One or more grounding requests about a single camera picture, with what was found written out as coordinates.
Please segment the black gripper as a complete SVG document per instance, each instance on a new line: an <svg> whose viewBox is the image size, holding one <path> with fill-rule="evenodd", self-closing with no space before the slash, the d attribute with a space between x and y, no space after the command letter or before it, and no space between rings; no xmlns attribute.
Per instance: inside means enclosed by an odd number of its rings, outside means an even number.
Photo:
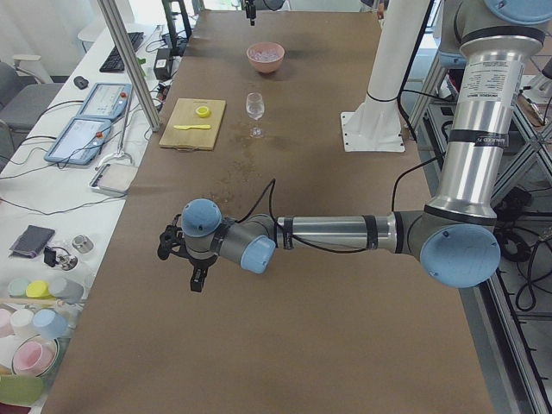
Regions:
<svg viewBox="0 0 552 414"><path fill-rule="evenodd" d="M177 219L173 219L166 226L164 232L160 234L157 255L161 260L167 260L170 254L187 259L194 267L198 268L209 268L217 260L217 256L211 252L208 253L206 259L197 259L190 255L185 245L182 228L178 226Z"/></svg>
<svg viewBox="0 0 552 414"><path fill-rule="evenodd" d="M256 17L256 6L255 6L255 0L245 0L244 1L244 8L246 11L246 17L250 18L250 26L255 26L255 17Z"/></svg>

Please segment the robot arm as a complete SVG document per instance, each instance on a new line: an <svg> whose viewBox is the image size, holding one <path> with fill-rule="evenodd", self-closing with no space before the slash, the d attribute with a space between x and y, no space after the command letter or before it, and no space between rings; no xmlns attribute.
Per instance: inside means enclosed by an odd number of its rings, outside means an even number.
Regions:
<svg viewBox="0 0 552 414"><path fill-rule="evenodd" d="M499 266L492 189L526 60L544 41L548 1L447 1L444 54L466 61L436 195L420 211L387 216L284 216L249 212L235 220L209 199L189 202L160 235L157 254L193 265L191 289L204 287L217 259L262 273L277 248L337 254L385 249L408 254L444 285L465 288Z"/></svg>

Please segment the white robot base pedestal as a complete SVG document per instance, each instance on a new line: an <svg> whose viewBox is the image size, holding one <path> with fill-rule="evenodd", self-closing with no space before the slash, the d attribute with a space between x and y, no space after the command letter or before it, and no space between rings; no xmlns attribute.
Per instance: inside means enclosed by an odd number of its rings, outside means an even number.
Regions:
<svg viewBox="0 0 552 414"><path fill-rule="evenodd" d="M341 113L345 151L404 152L398 95L430 12L430 1L389 2L365 100Z"/></svg>

